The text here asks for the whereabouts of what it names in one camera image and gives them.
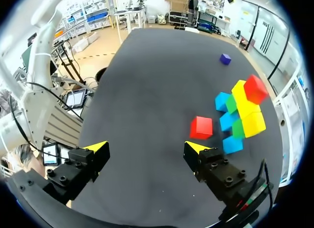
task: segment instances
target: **table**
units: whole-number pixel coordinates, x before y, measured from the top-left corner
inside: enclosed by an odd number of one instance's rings
[[[232,58],[229,66],[220,63],[222,53]],[[191,141],[222,147],[214,98],[252,73],[257,75],[237,47],[222,40],[182,30],[134,30],[100,81],[80,138],[80,146],[108,140],[111,158],[72,208],[125,225],[201,228],[217,222],[225,205],[197,182],[183,159],[184,141],[199,115],[213,119],[214,135]],[[270,99],[261,110],[267,129],[227,158],[251,180],[265,157],[275,198],[282,140]],[[259,207],[260,217],[268,207],[269,198]]]
[[[145,28],[145,14],[142,14],[143,13],[144,8],[140,9],[140,10],[129,10],[129,11],[125,11],[125,12],[116,12],[114,14],[115,18],[116,18],[116,24],[117,24],[117,29],[118,29],[118,35],[119,35],[119,39],[120,39],[120,43],[122,44],[122,40],[121,40],[121,35],[120,35],[120,29],[119,29],[119,16],[122,16],[122,15],[125,15],[126,18],[127,18],[127,26],[128,26],[128,34],[131,33],[132,29],[131,29],[131,19],[130,19],[130,15],[131,14],[138,14],[138,27],[139,28],[142,28],[144,27]]]

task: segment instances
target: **purple cube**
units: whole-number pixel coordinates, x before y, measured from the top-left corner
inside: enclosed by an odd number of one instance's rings
[[[231,58],[229,57],[229,55],[227,54],[222,54],[220,56],[220,61],[224,64],[224,65],[229,65],[229,63],[231,62]]]

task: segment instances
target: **bolt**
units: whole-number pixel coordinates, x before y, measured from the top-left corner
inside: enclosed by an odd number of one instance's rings
[[[245,176],[245,170],[241,170],[238,174],[238,177],[244,177]]]
[[[77,169],[81,169],[82,168],[82,163],[80,163],[80,162],[78,162],[78,163],[75,163],[75,167],[77,168]]]
[[[212,164],[210,165],[211,169],[215,169],[217,166],[218,166],[217,163],[212,163]]]
[[[65,184],[67,181],[68,181],[68,178],[66,178],[65,176],[62,176],[62,177],[60,177],[60,182],[62,183],[62,184]]]
[[[48,169],[48,170],[47,170],[47,174],[48,174],[48,176],[50,176],[50,177],[54,177],[54,171],[53,171],[52,169]]]
[[[64,163],[67,164],[67,165],[70,165],[72,162],[71,162],[71,159],[64,159]]]
[[[228,177],[226,177],[226,179],[225,179],[225,184],[226,184],[226,185],[231,185],[233,181],[234,181],[234,180],[232,179],[232,177],[231,177],[231,176],[228,176]]]

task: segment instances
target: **yellow cube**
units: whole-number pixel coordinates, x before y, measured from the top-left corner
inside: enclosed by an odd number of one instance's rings
[[[246,81],[239,80],[231,90],[232,95],[235,98],[236,107],[239,112],[240,118],[245,119],[248,115],[255,112],[260,112],[261,108],[259,105],[248,101],[246,98],[244,84]]]
[[[266,130],[264,117],[261,112],[251,113],[248,115],[245,119],[242,120],[242,125],[246,138],[255,136]]]

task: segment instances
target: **white table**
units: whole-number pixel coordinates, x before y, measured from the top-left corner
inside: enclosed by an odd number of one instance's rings
[[[131,33],[132,29],[131,29],[131,19],[130,19],[130,15],[131,14],[138,14],[138,27],[139,28],[146,28],[145,25],[145,9],[142,8],[141,10],[129,10],[126,12],[122,12],[122,13],[115,13],[114,16],[116,18],[116,24],[117,24],[117,29],[118,29],[118,35],[119,35],[119,39],[120,39],[120,43],[122,44],[122,40],[121,40],[121,35],[120,35],[120,28],[119,28],[119,16],[125,15],[127,18],[127,26],[128,26],[128,34]]]

